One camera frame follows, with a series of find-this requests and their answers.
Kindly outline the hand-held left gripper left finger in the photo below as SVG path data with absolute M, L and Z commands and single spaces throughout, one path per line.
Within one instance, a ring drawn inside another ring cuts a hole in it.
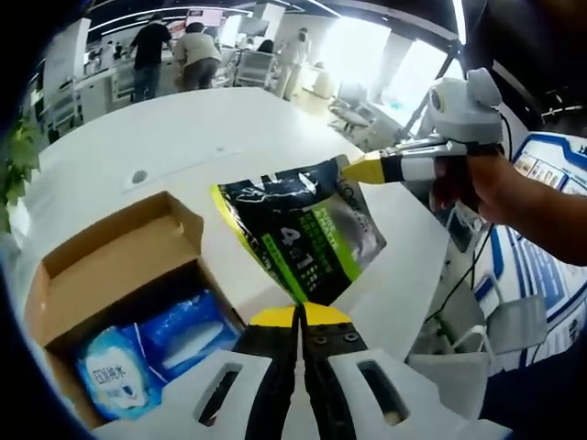
M 94 429 L 96 439 L 279 439 L 294 391 L 299 312 L 255 315 L 230 350 L 217 350 L 163 389 L 135 421 Z

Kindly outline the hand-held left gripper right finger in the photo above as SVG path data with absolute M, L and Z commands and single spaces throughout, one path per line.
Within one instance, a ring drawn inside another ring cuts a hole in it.
M 305 388 L 322 439 L 505 439 L 507 428 L 445 406 L 437 384 L 384 350 L 369 349 L 351 319 L 300 308 Z

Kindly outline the person's right hand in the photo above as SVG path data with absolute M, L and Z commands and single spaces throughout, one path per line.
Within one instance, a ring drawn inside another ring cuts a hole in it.
M 435 162 L 437 178 L 430 193 L 433 210 L 468 195 L 478 197 L 477 212 L 493 223 L 525 229 L 540 200 L 536 181 L 520 174 L 500 153 L 492 156 L 457 156 Z

